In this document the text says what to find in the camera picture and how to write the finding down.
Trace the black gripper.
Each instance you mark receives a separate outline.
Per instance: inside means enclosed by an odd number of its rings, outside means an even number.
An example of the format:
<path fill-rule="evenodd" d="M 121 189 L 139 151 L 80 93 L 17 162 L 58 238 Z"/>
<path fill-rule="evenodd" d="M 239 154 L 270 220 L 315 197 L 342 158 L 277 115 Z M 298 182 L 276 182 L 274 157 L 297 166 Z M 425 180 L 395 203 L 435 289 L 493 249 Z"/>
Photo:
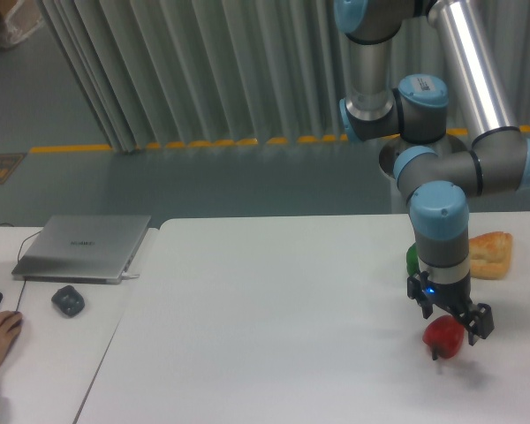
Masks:
<path fill-rule="evenodd" d="M 495 329 L 491 306 L 471 301 L 469 274 L 455 283 L 439 284 L 431 281 L 429 273 L 423 271 L 409 276 L 406 287 L 407 297 L 417 302 L 424 319 L 432 315 L 434 307 L 439 307 L 466 329 L 469 345 L 486 339 Z"/>

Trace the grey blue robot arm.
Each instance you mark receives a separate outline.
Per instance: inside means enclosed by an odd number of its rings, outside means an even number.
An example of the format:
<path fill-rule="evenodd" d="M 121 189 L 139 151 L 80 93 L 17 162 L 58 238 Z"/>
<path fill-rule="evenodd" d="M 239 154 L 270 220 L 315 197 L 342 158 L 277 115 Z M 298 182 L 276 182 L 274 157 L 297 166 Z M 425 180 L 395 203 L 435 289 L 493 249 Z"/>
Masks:
<path fill-rule="evenodd" d="M 471 300 L 467 201 L 530 188 L 530 139 L 519 130 L 474 1 L 337 1 L 335 20 L 352 45 L 352 87 L 339 103 L 349 140 L 397 135 L 407 147 L 393 177 L 408 209 L 419 270 L 407 294 L 424 316 L 450 314 L 470 343 L 495 324 L 489 305 Z M 440 155 L 449 87 L 414 74 L 391 87 L 390 45 L 408 19 L 424 17 L 438 33 L 451 87 L 457 92 L 471 146 Z"/>

